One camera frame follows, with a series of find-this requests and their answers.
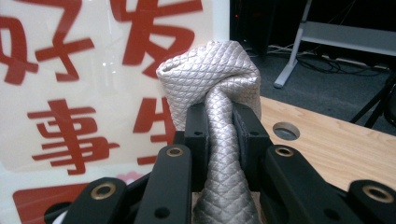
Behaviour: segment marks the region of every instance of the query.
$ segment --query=black cable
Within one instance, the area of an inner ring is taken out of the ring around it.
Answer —
[[[267,54],[267,56],[288,59],[290,57],[290,52],[286,52],[286,53],[277,52],[275,54],[269,53],[269,54]],[[351,75],[351,76],[357,76],[357,77],[375,77],[375,76],[378,76],[378,75],[384,73],[384,71],[375,71],[375,73],[373,73],[373,74],[367,74],[367,75],[362,74],[363,72],[366,72],[366,71],[374,71],[375,68],[373,68],[373,67],[364,67],[362,69],[358,69],[356,71],[349,72],[349,71],[346,71],[345,68],[342,67],[341,63],[339,63],[335,60],[320,57],[318,55],[308,55],[308,56],[301,55],[301,56],[297,56],[297,60],[298,60],[300,66],[305,67],[310,70],[313,70],[313,71],[323,73],[323,74],[340,74],[340,75]],[[318,61],[320,63],[326,64],[326,67],[320,67],[320,66],[314,65],[314,64],[308,62],[307,60]]]

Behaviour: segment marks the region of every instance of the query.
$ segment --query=table hole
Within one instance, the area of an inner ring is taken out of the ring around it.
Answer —
[[[288,122],[276,123],[273,131],[279,138],[283,140],[293,141],[300,137],[300,131],[296,126]]]

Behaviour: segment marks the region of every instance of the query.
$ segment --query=black plastic part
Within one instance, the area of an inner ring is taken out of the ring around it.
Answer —
[[[253,110],[246,105],[233,103],[233,125],[238,135],[241,168],[250,190],[259,191],[259,161],[273,143]]]
[[[261,194],[269,223],[362,223],[294,148],[269,147],[263,167],[277,191],[277,197],[265,191]]]
[[[58,216],[69,209],[70,204],[71,203],[56,203],[51,206],[44,214],[44,222],[46,224],[51,224]]]
[[[125,183],[117,178],[104,177],[95,180],[70,205],[62,224],[118,223],[125,193]]]
[[[120,223],[134,223],[150,175],[151,173],[148,173],[127,186],[127,192],[122,206],[126,209],[126,214],[122,216],[122,221]]]
[[[192,105],[187,111],[184,144],[192,156],[191,190],[198,192],[205,185],[210,155],[208,121],[203,103]]]
[[[190,222],[190,150],[182,145],[164,147],[158,153],[134,223]]]
[[[383,184],[354,181],[346,201],[364,223],[396,223],[396,192]]]

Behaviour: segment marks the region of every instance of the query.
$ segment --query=brass screw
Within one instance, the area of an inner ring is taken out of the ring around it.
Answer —
[[[291,157],[294,155],[294,152],[286,147],[277,147],[275,149],[275,152],[277,155],[283,156],[283,157]]]
[[[107,188],[106,192],[100,192],[101,189]],[[96,186],[92,191],[91,191],[91,197],[95,200],[103,200],[116,192],[116,185],[111,183],[111,182],[106,182],[101,185]]]
[[[166,150],[166,155],[170,157],[179,157],[183,155],[183,149],[179,147],[171,147],[168,150]]]

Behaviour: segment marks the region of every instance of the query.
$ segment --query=metal stand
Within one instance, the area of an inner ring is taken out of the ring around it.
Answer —
[[[396,39],[395,32],[308,21],[311,4],[312,0],[307,0],[289,62],[276,79],[276,88],[285,85],[297,64],[301,41],[396,56],[396,41],[390,41]]]

